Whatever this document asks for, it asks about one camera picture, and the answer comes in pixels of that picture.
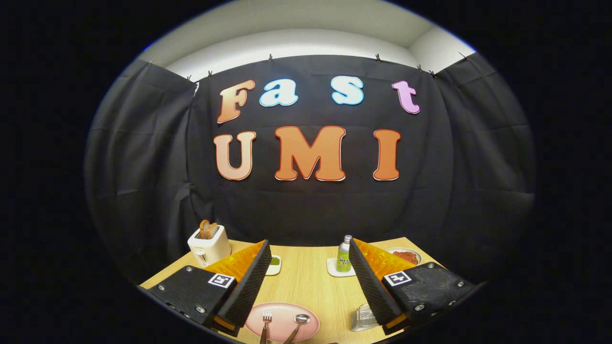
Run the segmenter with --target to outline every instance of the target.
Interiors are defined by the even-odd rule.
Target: blue letter
[[[335,77],[332,79],[332,99],[337,104],[357,105],[364,101],[364,83],[356,77]]]
[[[296,82],[291,79],[274,80],[264,86],[265,92],[259,98],[259,103],[264,107],[283,105],[287,107],[297,101]]]

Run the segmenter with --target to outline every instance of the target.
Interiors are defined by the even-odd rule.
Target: clear container
[[[372,313],[370,305],[368,304],[362,304],[355,313],[353,313],[352,323],[353,326],[351,327],[351,331],[353,332],[373,329],[378,326],[374,313]]]

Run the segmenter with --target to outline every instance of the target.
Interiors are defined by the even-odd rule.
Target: white coaster
[[[278,265],[270,265],[268,266],[268,270],[266,271],[266,276],[276,275],[280,272],[280,266],[283,264],[283,260],[280,259],[280,256],[272,255],[273,257],[278,258]]]
[[[347,277],[347,276],[355,276],[355,270],[351,265],[351,269],[348,272],[338,272],[336,271],[336,261],[337,258],[329,258],[327,259],[327,272],[334,277]]]

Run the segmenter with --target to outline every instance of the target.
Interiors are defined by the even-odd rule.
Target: spoon
[[[308,324],[310,322],[310,317],[306,314],[298,314],[295,318],[293,318],[293,321],[296,322],[297,327],[295,330],[293,330],[289,338],[287,338],[287,340],[285,340],[283,344],[291,344],[293,338],[296,337],[297,330],[300,328],[301,325]]]

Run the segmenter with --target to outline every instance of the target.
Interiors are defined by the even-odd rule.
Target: fork
[[[261,338],[259,340],[259,344],[267,343],[267,325],[272,322],[272,312],[265,310],[263,313],[264,316],[264,328],[261,330]]]

